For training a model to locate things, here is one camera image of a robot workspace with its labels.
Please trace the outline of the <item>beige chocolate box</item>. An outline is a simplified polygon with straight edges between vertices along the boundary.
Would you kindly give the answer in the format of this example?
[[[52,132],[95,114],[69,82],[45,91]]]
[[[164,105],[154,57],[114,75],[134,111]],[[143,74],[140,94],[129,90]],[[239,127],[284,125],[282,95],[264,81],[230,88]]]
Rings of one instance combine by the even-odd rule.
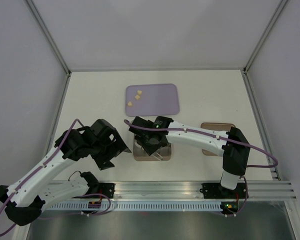
[[[148,155],[146,151],[137,143],[136,140],[133,141],[133,157],[139,162],[149,162],[149,161],[169,161],[172,156],[172,146],[168,145],[158,149],[152,155]]]

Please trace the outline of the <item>white metal tongs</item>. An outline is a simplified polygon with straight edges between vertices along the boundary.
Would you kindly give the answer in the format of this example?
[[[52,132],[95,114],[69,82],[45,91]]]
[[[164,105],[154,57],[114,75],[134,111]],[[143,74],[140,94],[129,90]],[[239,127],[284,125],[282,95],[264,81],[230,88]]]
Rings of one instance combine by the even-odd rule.
[[[148,155],[143,148],[138,148],[134,153],[134,158],[139,162],[163,161],[164,158],[157,152]]]

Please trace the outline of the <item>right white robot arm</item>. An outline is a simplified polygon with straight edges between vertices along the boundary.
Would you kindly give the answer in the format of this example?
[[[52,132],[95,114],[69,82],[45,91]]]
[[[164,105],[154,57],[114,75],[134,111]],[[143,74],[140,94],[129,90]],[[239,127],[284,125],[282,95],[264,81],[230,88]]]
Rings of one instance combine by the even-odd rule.
[[[124,121],[141,149],[151,156],[172,144],[206,150],[222,158],[222,174],[218,192],[225,198],[237,190],[238,182],[246,173],[250,154],[249,142],[240,129],[229,131],[191,127],[169,117],[158,116],[155,121],[136,116]]]

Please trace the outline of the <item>beige box lid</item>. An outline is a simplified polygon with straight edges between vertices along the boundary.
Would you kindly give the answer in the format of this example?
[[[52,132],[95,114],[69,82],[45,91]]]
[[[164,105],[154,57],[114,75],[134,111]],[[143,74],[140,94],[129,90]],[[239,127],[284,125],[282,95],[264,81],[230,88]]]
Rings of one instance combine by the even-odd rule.
[[[202,129],[211,130],[211,131],[230,131],[231,128],[235,128],[236,126],[232,123],[216,123],[216,122],[204,122],[200,126]],[[205,156],[215,157],[216,154],[202,149],[202,153]]]

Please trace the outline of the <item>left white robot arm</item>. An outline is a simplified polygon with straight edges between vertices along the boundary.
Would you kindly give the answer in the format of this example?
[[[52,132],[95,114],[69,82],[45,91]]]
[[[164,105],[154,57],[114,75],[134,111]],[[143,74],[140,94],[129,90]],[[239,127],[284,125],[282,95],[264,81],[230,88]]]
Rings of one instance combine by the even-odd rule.
[[[3,203],[0,212],[5,212],[14,224],[25,226],[55,204],[77,197],[94,198],[100,193],[100,183],[90,171],[54,187],[49,183],[63,170],[87,157],[95,161],[99,170],[113,168],[111,160],[121,153],[130,153],[130,149],[105,119],[79,128],[72,124],[25,176],[12,185],[0,185]]]

